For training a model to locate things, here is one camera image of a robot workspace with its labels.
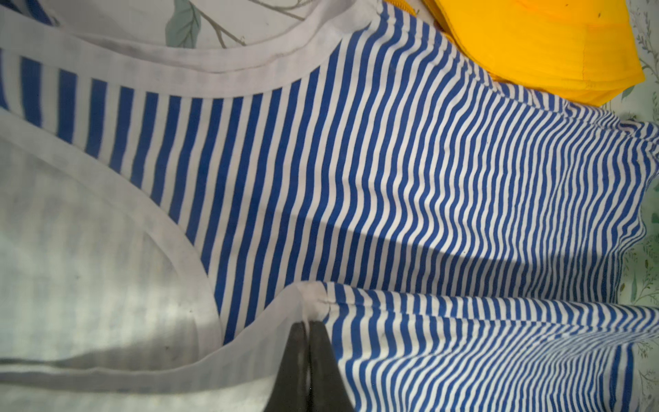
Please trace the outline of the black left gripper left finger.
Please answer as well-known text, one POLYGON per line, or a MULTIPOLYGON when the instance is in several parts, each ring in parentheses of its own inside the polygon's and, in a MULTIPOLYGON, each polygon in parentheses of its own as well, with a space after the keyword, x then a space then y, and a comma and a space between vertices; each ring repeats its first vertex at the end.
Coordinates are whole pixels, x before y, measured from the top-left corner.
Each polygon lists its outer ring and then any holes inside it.
POLYGON ((266 412, 307 411, 309 345, 305 324, 293 324, 281 359, 276 380, 265 406, 266 412))

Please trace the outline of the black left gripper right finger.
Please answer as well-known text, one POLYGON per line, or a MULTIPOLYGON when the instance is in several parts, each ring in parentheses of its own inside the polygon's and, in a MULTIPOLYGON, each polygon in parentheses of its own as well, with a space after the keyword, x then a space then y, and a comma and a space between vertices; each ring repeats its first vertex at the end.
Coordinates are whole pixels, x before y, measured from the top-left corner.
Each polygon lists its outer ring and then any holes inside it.
POLYGON ((354 411, 325 325, 312 321, 309 328, 311 411, 354 411))

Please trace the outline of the blue white striped tank top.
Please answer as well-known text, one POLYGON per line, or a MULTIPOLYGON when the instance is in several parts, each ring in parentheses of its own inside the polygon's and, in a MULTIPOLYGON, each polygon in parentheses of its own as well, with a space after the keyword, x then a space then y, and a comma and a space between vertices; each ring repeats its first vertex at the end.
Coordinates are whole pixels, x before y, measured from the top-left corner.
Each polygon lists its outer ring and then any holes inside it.
POLYGON ((655 125, 381 1, 207 51, 4 2, 1 408, 262 410, 318 322, 334 410, 635 411, 657 173, 655 125))

